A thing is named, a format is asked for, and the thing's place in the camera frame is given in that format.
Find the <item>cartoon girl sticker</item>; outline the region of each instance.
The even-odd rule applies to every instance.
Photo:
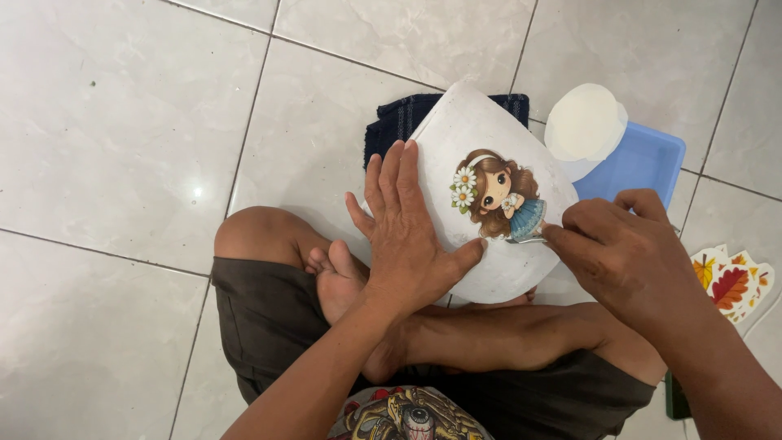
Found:
[[[491,150],[475,150],[457,167],[452,207],[481,225],[480,235],[509,242],[540,235],[546,201],[533,172]]]

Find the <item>dark shorts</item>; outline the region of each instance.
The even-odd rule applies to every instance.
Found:
[[[315,278],[289,265],[215,258],[212,284],[225,357],[251,403],[328,330]],[[497,440],[617,435],[655,391],[589,350],[538,371],[401,373],[384,385],[402,384],[436,388]],[[371,386],[359,376],[351,394]]]

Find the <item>orange leaf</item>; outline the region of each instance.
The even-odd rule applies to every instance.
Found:
[[[692,269],[695,269],[695,275],[698,276],[698,280],[704,289],[708,289],[708,284],[712,282],[712,266],[714,266],[714,258],[706,261],[706,254],[703,254],[703,262],[694,261],[692,263]]]
[[[741,294],[747,291],[748,281],[749,272],[745,269],[733,268],[724,272],[712,285],[712,302],[717,308],[731,310],[734,303],[741,301]]]

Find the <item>graphic t-shirt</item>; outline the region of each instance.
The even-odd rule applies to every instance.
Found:
[[[430,387],[367,388],[350,396],[328,440],[493,440]]]

